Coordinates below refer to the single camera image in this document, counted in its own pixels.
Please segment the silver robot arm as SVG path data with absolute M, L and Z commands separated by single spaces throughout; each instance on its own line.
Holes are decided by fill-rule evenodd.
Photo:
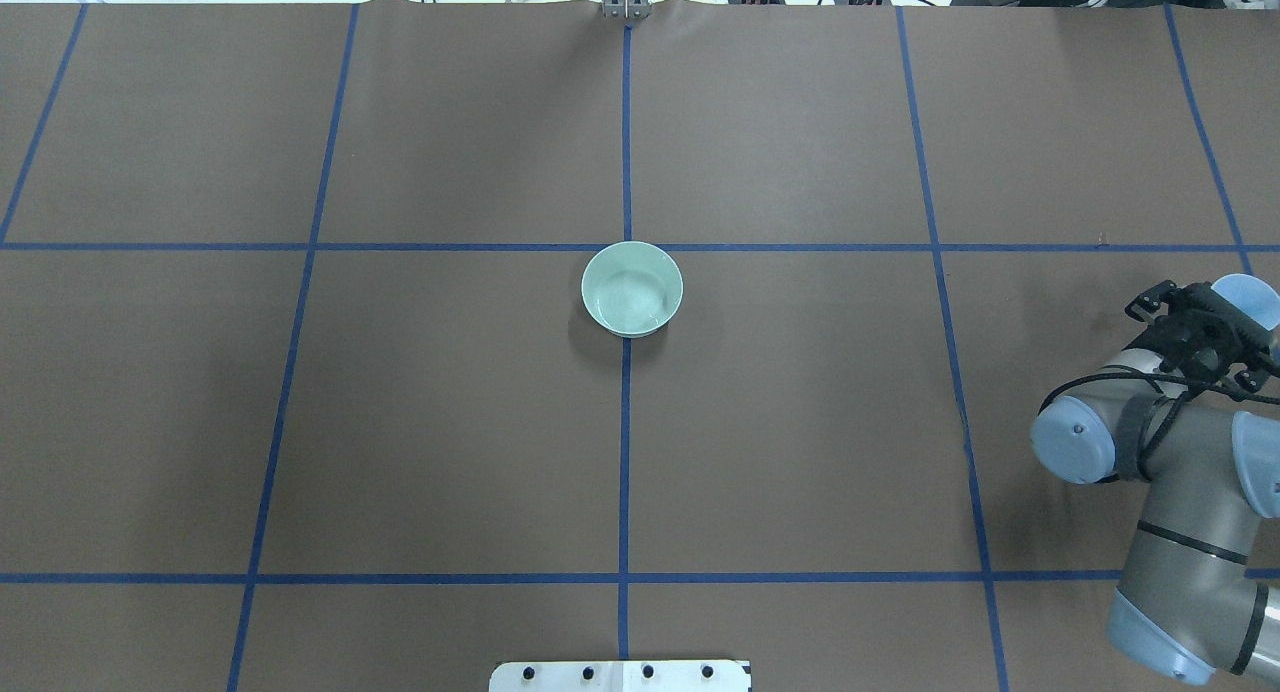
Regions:
M 1039 464 L 1068 484 L 1146 484 L 1108 611 L 1110 643 L 1189 686 L 1219 672 L 1277 686 L 1277 587 L 1247 569 L 1277 518 L 1277 420 L 1201 405 L 1207 382 L 1125 350 L 1050 391 L 1030 423 Z

